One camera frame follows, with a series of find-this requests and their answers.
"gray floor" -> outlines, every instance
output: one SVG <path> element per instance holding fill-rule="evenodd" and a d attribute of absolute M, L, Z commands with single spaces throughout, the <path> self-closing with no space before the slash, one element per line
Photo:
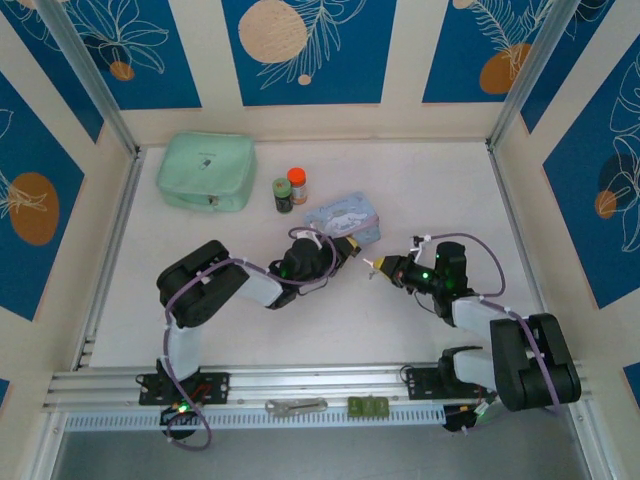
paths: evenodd
<path fill-rule="evenodd" d="M 468 436 L 442 427 L 235 430 L 188 453 L 158 432 L 70 433 L 55 480 L 424 480 L 587 478 L 575 433 L 537 410 Z"/>

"mint green pouch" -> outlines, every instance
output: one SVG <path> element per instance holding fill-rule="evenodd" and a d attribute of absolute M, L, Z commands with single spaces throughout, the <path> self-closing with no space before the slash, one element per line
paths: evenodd
<path fill-rule="evenodd" d="M 255 173 L 250 137 L 181 132 L 167 146 L 157 185 L 169 205 L 237 212 L 249 201 Z"/>

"orange lid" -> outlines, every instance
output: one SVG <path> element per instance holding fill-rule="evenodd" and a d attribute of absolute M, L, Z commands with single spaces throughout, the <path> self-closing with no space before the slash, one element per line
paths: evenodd
<path fill-rule="evenodd" d="M 287 180 L 289 180 L 292 185 L 302 185 L 307 181 L 307 174 L 303 169 L 295 167 L 287 172 Z"/>

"white floor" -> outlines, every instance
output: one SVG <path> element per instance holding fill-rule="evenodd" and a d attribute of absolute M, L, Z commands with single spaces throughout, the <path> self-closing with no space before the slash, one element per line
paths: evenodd
<path fill-rule="evenodd" d="M 164 149 L 146 152 L 131 216 L 100 320 L 92 367 L 152 366 L 164 319 L 156 278 L 211 239 L 235 256 L 267 266 L 291 241 L 304 213 L 361 190 L 375 206 L 382 240 L 366 247 L 329 285 L 277 311 L 232 299 L 206 324 L 202 365 L 312 365 L 436 360 L 444 348 L 483 345 L 421 310 L 360 260 L 406 254 L 410 237 L 472 233 L 499 256 L 507 275 L 503 303 L 522 314 L 533 301 L 496 180 L 482 143 L 300 142 L 257 145 L 258 173 L 241 212 L 203 214 L 166 205 L 155 185 Z M 308 176 L 309 201 L 276 212 L 271 182 L 288 168 Z M 495 291 L 491 259 L 466 240 L 470 286 Z M 432 249 L 422 259 L 433 264 Z"/>

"spice jar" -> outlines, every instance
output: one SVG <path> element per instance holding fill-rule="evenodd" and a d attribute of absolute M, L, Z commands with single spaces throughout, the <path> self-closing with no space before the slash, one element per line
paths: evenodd
<path fill-rule="evenodd" d="M 307 201 L 307 174 L 302 168 L 295 167 L 289 170 L 287 179 L 291 182 L 291 200 L 302 205 Z"/>
<path fill-rule="evenodd" d="M 276 199 L 276 210 L 289 213 L 293 210 L 291 202 L 291 182 L 286 178 L 276 178 L 273 181 L 273 196 Z"/>

